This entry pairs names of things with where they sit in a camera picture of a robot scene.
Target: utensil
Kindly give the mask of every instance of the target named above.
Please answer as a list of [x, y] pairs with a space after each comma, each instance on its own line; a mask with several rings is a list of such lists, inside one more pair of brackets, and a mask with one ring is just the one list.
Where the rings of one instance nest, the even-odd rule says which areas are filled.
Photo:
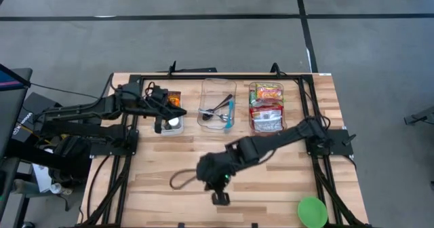
[[215, 115], [215, 116], [219, 117], [223, 122], [227, 122], [229, 120], [229, 115], [227, 113], [223, 113], [223, 114], [219, 115], [219, 114], [211, 113], [211, 112], [205, 111], [205, 110], [199, 110], [199, 112], [203, 113], [203, 114], [207, 113], [207, 114]]
[[232, 99], [233, 95], [229, 94], [219, 105], [217, 105], [217, 107], [215, 107], [214, 109], [207, 109], [207, 112], [210, 113], [203, 113], [202, 115], [202, 120], [206, 121], [212, 118], [213, 116], [213, 112], [215, 112], [217, 109], [223, 108], [227, 105], [229, 105], [229, 100]]

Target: wooden tabletop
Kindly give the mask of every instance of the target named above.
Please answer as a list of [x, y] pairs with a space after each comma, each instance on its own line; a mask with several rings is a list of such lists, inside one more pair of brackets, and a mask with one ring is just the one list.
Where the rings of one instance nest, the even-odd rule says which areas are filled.
[[[129, 76], [128, 73], [116, 73], [113, 84], [127, 83]], [[332, 76], [313, 74], [313, 78], [321, 114], [331, 119], [331, 128], [342, 128], [344, 122]], [[188, 111], [184, 116], [184, 132], [177, 136], [161, 136], [154, 133], [153, 119], [139, 119], [140, 139], [137, 153], [132, 158], [122, 227], [176, 227], [179, 222], [185, 223], [187, 227], [249, 227], [251, 223], [258, 223], [260, 227], [303, 227], [297, 217], [297, 205], [302, 198], [317, 195], [311, 158], [306, 153], [303, 140], [280, 148], [267, 163], [237, 173], [226, 188], [231, 196], [230, 206], [214, 206], [211, 192], [203, 191], [204, 184], [198, 180], [180, 191], [173, 191], [169, 187], [173, 173], [195, 168], [202, 155], [224, 151], [225, 143], [250, 135], [248, 86], [252, 81], [235, 81], [235, 125], [228, 134], [204, 132], [198, 125], [201, 82], [202, 80], [155, 82], [162, 88], [181, 91], [182, 108]], [[298, 86], [293, 81], [278, 82], [285, 89], [286, 123], [288, 127], [295, 126], [304, 118]], [[102, 123], [104, 126], [111, 124], [120, 124], [120, 119]], [[84, 213], [90, 181], [103, 159], [100, 156], [92, 161], [81, 205]], [[339, 196], [359, 220], [367, 223], [354, 166], [344, 157], [332, 156], [330, 160]], [[110, 157], [96, 178], [91, 211], [106, 195], [112, 162], [113, 157]], [[175, 184], [192, 175], [193, 173], [181, 175]], [[333, 223], [330, 197], [326, 195], [326, 199], [330, 222]], [[111, 222], [115, 220], [117, 195], [113, 200]]]

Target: black metal frame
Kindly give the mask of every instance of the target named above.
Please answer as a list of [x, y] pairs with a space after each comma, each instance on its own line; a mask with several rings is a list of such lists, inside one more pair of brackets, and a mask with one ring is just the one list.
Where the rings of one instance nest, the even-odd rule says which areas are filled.
[[[286, 75], [285, 73], [282, 73], [280, 71], [277, 64], [273, 64], [273, 66], [271, 67], [271, 73], [275, 73], [275, 74], [270, 74], [270, 75], [222, 75], [222, 74], [213, 74], [213, 73], [203, 74], [203, 75], [182, 75], [182, 74], [174, 75], [173, 72], [175, 71], [175, 64], [176, 63], [174, 63], [169, 68], [169, 72], [165, 75], [130, 75], [130, 82], [139, 81], [141, 86], [143, 86], [145, 81], [151, 81], [151, 80], [154, 81], [154, 80], [163, 80], [163, 79], [216, 78], [216, 79], [248, 79], [248, 80], [294, 80], [294, 81], [298, 82], [304, 117], [309, 117], [309, 106], [308, 106], [308, 102], [307, 102], [306, 91], [304, 88], [304, 83], [306, 82], [307, 85], [309, 86], [309, 92], [310, 92], [310, 95], [312, 98], [312, 105], [313, 105], [314, 114], [315, 114], [315, 116], [318, 116], [318, 117], [321, 116], [321, 113], [319, 112], [316, 93], [315, 93], [315, 85], [313, 82], [313, 76], [311, 74]], [[133, 118], [133, 122], [132, 122], [133, 129], [137, 128], [137, 123], [138, 123], [138, 117], [135, 116]], [[314, 166], [313, 171], [315, 173], [315, 184], [317, 187], [318, 198], [324, 204], [326, 204], [326, 201], [325, 201], [326, 199], [325, 199], [325, 195], [324, 195], [324, 191], [323, 191], [323, 185], [321, 184], [320, 179], [317, 177], [320, 174], [322, 174], [322, 171], [320, 168], [315, 168], [315, 166], [319, 166], [318, 156], [315, 154], [312, 154], [311, 159], [312, 159], [313, 166]], [[324, 161], [324, 166], [325, 166], [325, 175], [327, 176], [328, 183], [330, 184], [332, 190], [336, 191], [334, 178], [333, 178], [333, 172], [332, 172], [332, 165], [330, 163], [329, 156], [324, 155], [323, 161]], [[113, 187], [113, 185], [115, 184], [118, 165], [119, 165], [119, 157], [116, 156], [115, 160], [113, 162], [112, 173], [111, 173], [111, 177], [110, 177], [110, 186], [108, 187], [108, 189], [111, 189]], [[122, 184], [121, 192], [119, 195], [119, 202], [117, 205], [116, 221], [115, 221], [116, 225], [121, 224], [123, 205], [125, 203], [125, 196], [126, 196], [126, 185], [127, 185], [127, 178], [125, 179], [124, 183]], [[339, 211], [339, 205], [335, 204], [334, 202], [332, 202], [332, 205], [333, 205], [333, 210], [334, 210], [334, 217], [336, 219], [336, 224], [329, 224], [329, 222], [327, 222], [327, 225], [329, 225], [330, 227], [344, 227], [343, 222], [342, 222], [342, 217], [341, 217], [341, 214]], [[108, 224], [109, 215], [110, 215], [110, 211], [109, 211], [109, 206], [108, 206], [104, 212], [104, 216], [103, 216], [103, 220], [102, 220], [103, 225]]]

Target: clear plastic container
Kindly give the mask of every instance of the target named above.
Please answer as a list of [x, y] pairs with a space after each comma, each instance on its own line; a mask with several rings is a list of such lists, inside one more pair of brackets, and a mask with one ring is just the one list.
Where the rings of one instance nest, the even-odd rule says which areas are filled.
[[[235, 93], [237, 84], [228, 79], [204, 79], [202, 81], [201, 102], [198, 109], [197, 123], [208, 132], [228, 132], [235, 124]], [[213, 115], [205, 114], [207, 110], [216, 109]], [[221, 120], [218, 115], [227, 115]]]
[[[275, 88], [275, 91], [271, 90], [272, 92], [265, 95], [264, 98], [258, 98], [258, 84], [266, 84], [270, 88]], [[257, 109], [258, 107], [273, 107], [273, 109], [268, 109], [267, 111], [253, 110], [253, 108]], [[254, 113], [259, 115], [255, 120], [252, 117], [252, 111], [255, 111]], [[274, 134], [287, 128], [282, 84], [275, 82], [253, 82], [249, 85], [249, 124], [252, 134], [261, 136]]]

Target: metal spoon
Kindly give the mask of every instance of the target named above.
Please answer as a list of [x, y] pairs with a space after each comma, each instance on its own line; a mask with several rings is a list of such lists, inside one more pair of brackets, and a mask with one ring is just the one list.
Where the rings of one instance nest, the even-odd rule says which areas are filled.
[[221, 115], [218, 115], [218, 114], [216, 114], [216, 113], [211, 113], [211, 112], [209, 112], [208, 110], [207, 110], [207, 111], [199, 110], [199, 112], [200, 112], [200, 113], [203, 113], [203, 114], [211, 114], [211, 115], [215, 115], [215, 116], [219, 117], [223, 122], [227, 122], [227, 121], [229, 120], [229, 115], [228, 115], [227, 113], [223, 113], [223, 114], [221, 114]]
[[229, 99], [231, 99], [233, 97], [232, 94], [229, 94], [219, 105], [217, 105], [217, 107], [215, 107], [214, 109], [207, 109], [207, 112], [210, 113], [203, 113], [202, 115], [202, 120], [206, 121], [212, 118], [212, 116], [214, 115], [213, 112], [215, 112], [217, 109], [219, 108], [223, 108], [227, 105], [229, 105]]

